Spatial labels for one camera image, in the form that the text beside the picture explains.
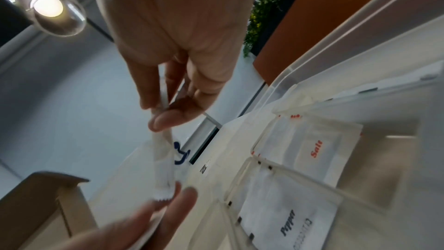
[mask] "clear plastic container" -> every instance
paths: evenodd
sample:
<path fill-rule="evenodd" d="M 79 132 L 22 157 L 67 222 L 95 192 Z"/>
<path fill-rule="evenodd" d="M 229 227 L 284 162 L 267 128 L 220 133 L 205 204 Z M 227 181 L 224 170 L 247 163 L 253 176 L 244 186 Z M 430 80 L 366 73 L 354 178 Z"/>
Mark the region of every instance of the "clear plastic container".
<path fill-rule="evenodd" d="M 444 0 L 372 0 L 269 86 L 232 137 L 224 155 L 262 132 L 276 113 L 310 111 L 364 125 L 337 188 L 251 157 L 225 193 L 225 232 L 232 249 L 252 247 L 228 208 L 251 162 L 262 161 L 311 187 L 339 209 L 324 249 L 439 249 L 444 226 L 444 81 L 333 99 L 367 83 L 396 77 L 444 58 Z M 190 249 L 218 223 L 202 221 Z"/>

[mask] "brown wooden panel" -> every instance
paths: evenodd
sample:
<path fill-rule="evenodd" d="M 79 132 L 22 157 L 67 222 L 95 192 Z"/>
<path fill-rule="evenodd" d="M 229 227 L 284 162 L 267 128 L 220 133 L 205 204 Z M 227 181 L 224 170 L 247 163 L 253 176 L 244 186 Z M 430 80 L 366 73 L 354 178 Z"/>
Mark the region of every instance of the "brown wooden panel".
<path fill-rule="evenodd" d="M 270 85 L 292 62 L 370 0 L 295 0 L 254 61 Z"/>

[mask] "cardboard flap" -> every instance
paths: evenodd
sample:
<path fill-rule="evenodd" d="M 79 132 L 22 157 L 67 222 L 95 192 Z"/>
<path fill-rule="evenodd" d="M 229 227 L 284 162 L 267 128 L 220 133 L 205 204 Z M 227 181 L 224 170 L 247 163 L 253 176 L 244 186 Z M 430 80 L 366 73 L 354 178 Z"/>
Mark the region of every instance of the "cardboard flap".
<path fill-rule="evenodd" d="M 54 172 L 29 175 L 0 200 L 0 249 L 16 250 L 56 210 L 57 191 L 87 179 Z"/>

